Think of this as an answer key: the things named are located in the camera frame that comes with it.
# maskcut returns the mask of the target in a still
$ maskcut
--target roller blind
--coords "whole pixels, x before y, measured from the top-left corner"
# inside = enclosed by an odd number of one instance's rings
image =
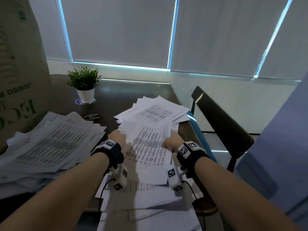
[[[167,68],[175,0],[62,0],[74,61]]]
[[[260,77],[301,80],[308,71],[308,0],[293,0]]]
[[[288,0],[180,0],[172,71],[252,77]]]
[[[46,59],[69,61],[56,0],[29,0],[38,23]]]

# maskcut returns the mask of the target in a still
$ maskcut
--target paper pile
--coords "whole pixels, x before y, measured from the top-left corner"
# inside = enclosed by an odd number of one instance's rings
[[[0,156],[0,199],[36,191],[90,157],[105,128],[76,112],[48,112],[31,132],[16,132]]]
[[[178,131],[179,122],[188,121],[188,108],[162,97],[143,97],[133,107],[115,116],[131,147],[123,152],[128,168],[128,184],[115,191],[106,186],[106,175],[97,198],[102,195],[98,231],[109,230],[199,230],[192,208],[191,192],[175,192],[167,184],[165,167],[173,163],[171,152],[161,144]]]

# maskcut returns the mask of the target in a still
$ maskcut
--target green plant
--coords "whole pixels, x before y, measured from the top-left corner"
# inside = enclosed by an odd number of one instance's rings
[[[68,76],[71,81],[67,84],[76,88],[77,90],[87,91],[98,86],[98,71],[90,70],[88,67],[82,66],[78,70],[74,68],[74,71],[68,71]]]

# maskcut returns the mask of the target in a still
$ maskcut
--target potted plant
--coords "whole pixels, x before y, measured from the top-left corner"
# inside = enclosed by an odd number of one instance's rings
[[[88,67],[82,66],[78,70],[68,71],[71,81],[67,84],[77,90],[82,103],[94,102],[94,88],[98,86],[98,70],[90,70]]]

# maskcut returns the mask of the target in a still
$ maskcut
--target black chair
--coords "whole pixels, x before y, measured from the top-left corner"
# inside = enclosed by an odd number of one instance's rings
[[[236,160],[251,147],[254,139],[199,86],[193,91],[192,98],[191,113],[194,114],[197,104],[231,155],[227,170],[233,172]]]

